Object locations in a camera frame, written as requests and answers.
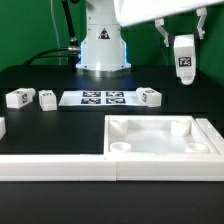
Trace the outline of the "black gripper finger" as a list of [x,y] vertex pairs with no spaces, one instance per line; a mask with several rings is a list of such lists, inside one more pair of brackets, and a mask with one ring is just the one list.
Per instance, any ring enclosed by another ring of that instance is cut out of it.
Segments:
[[170,46],[169,43],[169,33],[164,29],[164,19],[159,18],[155,20],[155,27],[159,33],[164,37],[164,44],[166,47]]
[[205,23],[206,18],[207,18],[207,9],[205,7],[197,9],[196,14],[199,17],[199,21],[198,21],[197,28],[196,28],[197,34],[198,34],[198,37],[200,39],[203,39],[204,35],[205,35],[205,31],[203,30],[203,26],[204,26],[204,23]]

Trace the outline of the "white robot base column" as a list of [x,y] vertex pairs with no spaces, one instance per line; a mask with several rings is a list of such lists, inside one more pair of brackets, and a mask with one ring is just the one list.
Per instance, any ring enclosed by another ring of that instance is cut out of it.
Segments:
[[81,42],[77,71],[93,77],[109,77],[130,70],[113,0],[85,0],[85,6],[86,37]]

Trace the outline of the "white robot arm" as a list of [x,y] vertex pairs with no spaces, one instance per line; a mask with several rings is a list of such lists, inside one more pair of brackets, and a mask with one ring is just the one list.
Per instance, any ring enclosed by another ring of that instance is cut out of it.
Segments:
[[164,30],[163,19],[167,16],[196,11],[200,17],[196,35],[202,39],[202,29],[208,6],[224,3],[224,0],[113,0],[115,15],[122,27],[154,21],[156,28],[164,36],[166,46],[171,44],[169,34]]

